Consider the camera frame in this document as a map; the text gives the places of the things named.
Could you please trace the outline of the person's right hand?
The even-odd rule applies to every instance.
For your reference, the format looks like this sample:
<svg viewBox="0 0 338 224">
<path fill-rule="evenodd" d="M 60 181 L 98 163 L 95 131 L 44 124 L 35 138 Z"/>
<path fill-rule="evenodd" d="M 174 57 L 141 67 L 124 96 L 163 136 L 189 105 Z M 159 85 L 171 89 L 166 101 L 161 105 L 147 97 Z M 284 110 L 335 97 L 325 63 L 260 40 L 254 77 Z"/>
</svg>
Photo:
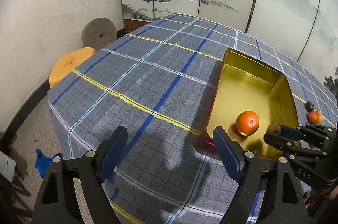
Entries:
<svg viewBox="0 0 338 224">
<path fill-rule="evenodd" d="M 304 199 L 305 208 L 310 210 L 316 203 L 323 201 L 325 199 L 333 201 L 337 197 L 337 186 L 332 189 L 330 192 L 323 193 L 312 189 L 310 196 Z"/>
</svg>

